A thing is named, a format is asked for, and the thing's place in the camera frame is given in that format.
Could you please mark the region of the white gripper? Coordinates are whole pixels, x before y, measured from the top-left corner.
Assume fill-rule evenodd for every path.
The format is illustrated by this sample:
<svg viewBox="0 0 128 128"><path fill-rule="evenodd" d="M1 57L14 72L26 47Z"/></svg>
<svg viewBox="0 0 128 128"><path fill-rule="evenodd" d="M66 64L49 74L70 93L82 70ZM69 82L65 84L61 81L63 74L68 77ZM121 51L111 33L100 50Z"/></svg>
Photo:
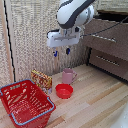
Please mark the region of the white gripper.
<svg viewBox="0 0 128 128"><path fill-rule="evenodd" d="M57 57L58 51L56 47L74 45L80 39L80 27L73 27L71 29L56 29L47 33L47 45L53 48L53 55ZM71 46L66 48L66 55L69 55Z"/></svg>

